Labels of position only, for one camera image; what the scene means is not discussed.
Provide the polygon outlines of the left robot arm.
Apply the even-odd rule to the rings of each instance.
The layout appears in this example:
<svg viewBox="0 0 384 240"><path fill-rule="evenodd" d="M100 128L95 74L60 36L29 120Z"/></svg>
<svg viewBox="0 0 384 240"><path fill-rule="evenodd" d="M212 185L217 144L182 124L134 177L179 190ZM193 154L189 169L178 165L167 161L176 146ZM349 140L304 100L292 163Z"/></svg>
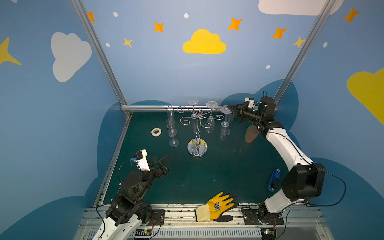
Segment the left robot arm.
<svg viewBox="0 0 384 240"><path fill-rule="evenodd" d="M94 240L127 240L142 224L150 223L153 230L156 224L162 223L152 215L152 207L143 201L143 197L154 180L169 174L171 156L151 160L154 165L149 171L134 171L127 175L119 193L110 203Z"/></svg>

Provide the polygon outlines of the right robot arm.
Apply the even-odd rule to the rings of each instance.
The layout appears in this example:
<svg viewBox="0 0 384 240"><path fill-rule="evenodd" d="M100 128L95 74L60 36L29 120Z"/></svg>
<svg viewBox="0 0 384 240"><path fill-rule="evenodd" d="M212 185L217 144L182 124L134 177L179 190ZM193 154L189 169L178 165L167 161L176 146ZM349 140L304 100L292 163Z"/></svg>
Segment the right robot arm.
<svg viewBox="0 0 384 240"><path fill-rule="evenodd" d="M254 101L247 98L244 103L229 105L228 108L240 121L248 120L257 127L289 170L281 190L260 203L258 220L266 225L295 203L320 196L328 172L322 164L316 164L307 157L291 140L283 125L275 120L276 103L273 98L262 97L257 109L253 105Z"/></svg>

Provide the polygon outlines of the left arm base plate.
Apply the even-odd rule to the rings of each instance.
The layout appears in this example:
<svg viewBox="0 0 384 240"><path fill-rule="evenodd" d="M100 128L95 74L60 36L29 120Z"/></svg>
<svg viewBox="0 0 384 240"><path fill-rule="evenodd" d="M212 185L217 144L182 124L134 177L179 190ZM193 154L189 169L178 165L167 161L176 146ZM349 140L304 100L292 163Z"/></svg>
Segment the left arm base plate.
<svg viewBox="0 0 384 240"><path fill-rule="evenodd" d="M145 225L152 226L153 224L155 224L155 226L163 226L164 221L165 221L165 210L152 209L150 217L145 223Z"/></svg>

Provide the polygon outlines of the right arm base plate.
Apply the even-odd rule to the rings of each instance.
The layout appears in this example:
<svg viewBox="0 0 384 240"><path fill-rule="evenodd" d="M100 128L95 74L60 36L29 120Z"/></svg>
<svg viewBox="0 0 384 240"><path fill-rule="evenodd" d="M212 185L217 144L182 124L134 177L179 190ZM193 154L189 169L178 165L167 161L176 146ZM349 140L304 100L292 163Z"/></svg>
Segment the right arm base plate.
<svg viewBox="0 0 384 240"><path fill-rule="evenodd" d="M271 214L259 209L241 208L245 225L284 225L282 213Z"/></svg>

